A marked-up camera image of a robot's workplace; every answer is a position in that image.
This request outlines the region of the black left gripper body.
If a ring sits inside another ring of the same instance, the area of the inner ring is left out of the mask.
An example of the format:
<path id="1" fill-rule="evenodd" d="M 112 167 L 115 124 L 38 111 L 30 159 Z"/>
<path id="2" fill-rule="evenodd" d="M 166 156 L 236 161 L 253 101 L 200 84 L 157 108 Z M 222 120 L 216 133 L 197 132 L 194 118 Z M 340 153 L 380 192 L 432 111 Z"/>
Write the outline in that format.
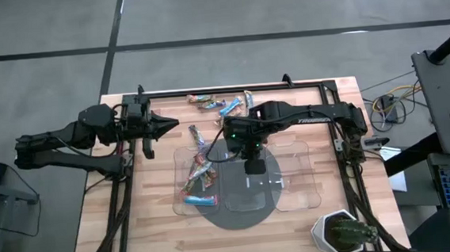
<path id="1" fill-rule="evenodd" d="M 150 101 L 142 101 L 139 104 L 127 103 L 123 107 L 124 112 L 124 139 L 154 139 L 154 125 L 151 121 Z"/>

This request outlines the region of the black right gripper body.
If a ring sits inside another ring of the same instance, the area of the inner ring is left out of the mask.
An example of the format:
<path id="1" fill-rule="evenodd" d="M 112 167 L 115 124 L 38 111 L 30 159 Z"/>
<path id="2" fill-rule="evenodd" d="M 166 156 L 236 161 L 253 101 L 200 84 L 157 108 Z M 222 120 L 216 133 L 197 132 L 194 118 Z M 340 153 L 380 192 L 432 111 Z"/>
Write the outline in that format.
<path id="1" fill-rule="evenodd" d="M 223 138 L 230 153 L 245 160 L 255 160 L 261 155 L 263 143 L 267 142 L 265 120 L 256 116 L 225 117 Z"/>

